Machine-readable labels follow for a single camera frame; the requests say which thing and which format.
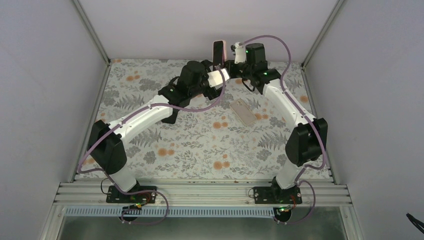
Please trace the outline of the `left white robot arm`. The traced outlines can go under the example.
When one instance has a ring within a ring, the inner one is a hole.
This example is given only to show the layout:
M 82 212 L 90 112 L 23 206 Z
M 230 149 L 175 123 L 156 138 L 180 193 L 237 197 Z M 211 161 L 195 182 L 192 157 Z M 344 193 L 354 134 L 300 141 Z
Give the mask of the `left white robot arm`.
M 139 197 L 140 185 L 129 172 L 125 145 L 159 121 L 174 124 L 178 112 L 188 112 L 190 101 L 198 95 L 215 100 L 210 105 L 213 108 L 224 96 L 229 78 L 225 68 L 212 66 L 208 60 L 188 61 L 180 74 L 143 106 L 109 123 L 95 122 L 81 161 L 92 157 L 99 170 L 114 183 L 119 196 L 128 203 L 134 202 Z

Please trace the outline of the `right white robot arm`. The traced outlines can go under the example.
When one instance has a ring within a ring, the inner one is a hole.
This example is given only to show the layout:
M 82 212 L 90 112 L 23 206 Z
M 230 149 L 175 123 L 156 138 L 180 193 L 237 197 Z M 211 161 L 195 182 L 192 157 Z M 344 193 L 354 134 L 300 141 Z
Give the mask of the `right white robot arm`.
M 300 199 L 299 179 L 311 163 L 326 151 L 328 123 L 316 118 L 293 96 L 283 81 L 283 73 L 269 68 L 262 43 L 237 42 L 231 46 L 234 60 L 227 60 L 231 77 L 250 81 L 251 91 L 265 96 L 285 119 L 291 134 L 285 144 L 288 161 L 272 179 L 270 186 L 254 187 L 256 204 L 282 204 Z

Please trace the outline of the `black phone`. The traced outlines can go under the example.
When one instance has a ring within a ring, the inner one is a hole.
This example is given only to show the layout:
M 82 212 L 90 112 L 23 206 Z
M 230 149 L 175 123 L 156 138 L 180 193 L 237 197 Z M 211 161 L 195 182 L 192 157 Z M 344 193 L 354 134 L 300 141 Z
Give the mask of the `black phone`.
M 178 117 L 178 112 L 179 110 L 173 109 L 171 116 L 162 119 L 161 122 L 164 124 L 171 124 L 171 125 L 175 124 Z

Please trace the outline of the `beige phone case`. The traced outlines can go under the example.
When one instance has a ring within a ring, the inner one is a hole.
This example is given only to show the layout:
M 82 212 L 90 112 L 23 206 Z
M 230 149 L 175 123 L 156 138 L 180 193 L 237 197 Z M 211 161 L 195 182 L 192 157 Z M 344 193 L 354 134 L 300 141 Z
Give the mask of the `beige phone case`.
M 255 114 L 242 99 L 232 101 L 229 107 L 245 126 L 252 125 L 257 120 Z

